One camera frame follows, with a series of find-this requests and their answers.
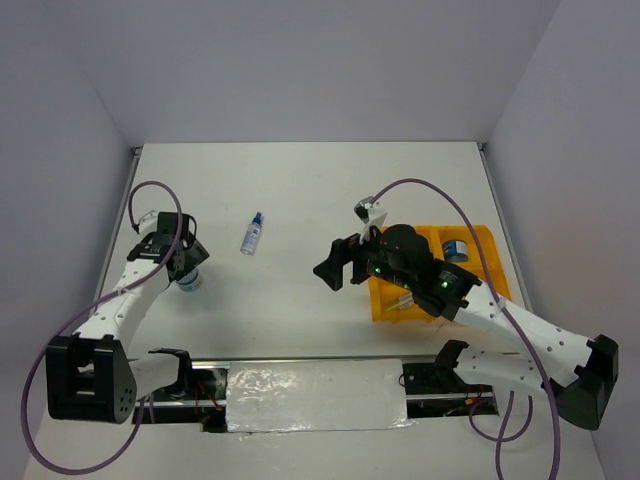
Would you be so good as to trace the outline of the clear blue spray bottle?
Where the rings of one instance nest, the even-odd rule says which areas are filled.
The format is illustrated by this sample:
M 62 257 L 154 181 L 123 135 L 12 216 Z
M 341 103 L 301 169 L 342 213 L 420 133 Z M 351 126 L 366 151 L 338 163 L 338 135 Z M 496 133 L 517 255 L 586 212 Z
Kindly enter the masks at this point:
M 255 253 L 261 235 L 262 223 L 263 215 L 261 212 L 257 212 L 243 238 L 240 248 L 242 254 L 251 256 Z

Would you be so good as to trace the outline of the green gel pen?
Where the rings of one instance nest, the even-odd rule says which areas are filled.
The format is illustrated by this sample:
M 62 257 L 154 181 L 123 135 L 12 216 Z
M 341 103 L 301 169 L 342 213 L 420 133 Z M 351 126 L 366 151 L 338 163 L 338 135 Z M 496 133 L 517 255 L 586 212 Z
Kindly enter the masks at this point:
M 408 308 L 411 308 L 414 305 L 414 302 L 412 300 L 407 300 L 405 302 L 399 303 L 395 310 L 396 311 L 402 311 L 402 310 L 406 310 Z

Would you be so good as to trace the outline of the blue lidded round jar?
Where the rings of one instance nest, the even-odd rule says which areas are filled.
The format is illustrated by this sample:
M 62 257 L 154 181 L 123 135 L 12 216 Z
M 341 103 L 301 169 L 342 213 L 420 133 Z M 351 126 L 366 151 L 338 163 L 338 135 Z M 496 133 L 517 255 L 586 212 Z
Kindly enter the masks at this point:
M 462 240 L 448 240 L 442 244 L 444 259 L 453 263 L 469 260 L 468 245 Z

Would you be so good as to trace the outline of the yellow gel pen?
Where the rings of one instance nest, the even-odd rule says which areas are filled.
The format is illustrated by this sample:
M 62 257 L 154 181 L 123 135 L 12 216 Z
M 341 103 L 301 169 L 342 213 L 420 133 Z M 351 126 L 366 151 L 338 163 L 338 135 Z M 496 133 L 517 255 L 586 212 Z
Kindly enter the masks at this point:
M 386 306 L 385 306 L 385 310 L 386 310 L 386 311 L 394 311 L 394 310 L 395 310 L 395 308 L 396 308 L 396 306 L 397 306 L 399 303 L 402 303 L 402 302 L 404 302 L 404 301 L 402 301 L 402 300 L 400 300 L 400 299 L 397 299 L 397 300 L 395 300 L 395 301 L 393 301 L 393 302 L 390 302 L 388 305 L 386 305 Z

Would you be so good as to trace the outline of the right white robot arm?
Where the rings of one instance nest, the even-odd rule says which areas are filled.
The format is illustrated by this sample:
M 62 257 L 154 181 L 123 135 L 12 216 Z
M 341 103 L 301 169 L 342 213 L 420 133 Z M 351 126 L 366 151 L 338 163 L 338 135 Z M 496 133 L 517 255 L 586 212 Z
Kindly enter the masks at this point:
M 486 384 L 552 397 L 558 415 L 597 430 L 619 375 L 619 347 L 611 338 L 593 339 L 553 325 L 504 297 L 470 271 L 433 256 L 426 238 L 406 224 L 372 228 L 367 239 L 354 234 L 332 242 L 314 274 L 332 290 L 375 277 L 410 292 L 432 317 L 442 317 L 508 343 L 517 356 L 490 354 L 464 341 L 445 344 L 436 357 L 435 380 L 446 391 Z

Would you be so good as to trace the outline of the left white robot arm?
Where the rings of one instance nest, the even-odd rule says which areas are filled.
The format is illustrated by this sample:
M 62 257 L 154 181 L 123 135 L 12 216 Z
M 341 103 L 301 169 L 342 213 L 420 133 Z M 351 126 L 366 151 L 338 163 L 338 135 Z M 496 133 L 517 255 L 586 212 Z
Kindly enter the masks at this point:
M 113 298 L 70 335 L 45 350 L 48 413 L 56 420 L 121 424 L 135 403 L 157 390 L 189 396 L 196 374 L 187 351 L 158 348 L 130 359 L 129 344 L 155 300 L 173 283 L 194 281 L 209 256 L 193 216 L 154 214 L 129 252 Z

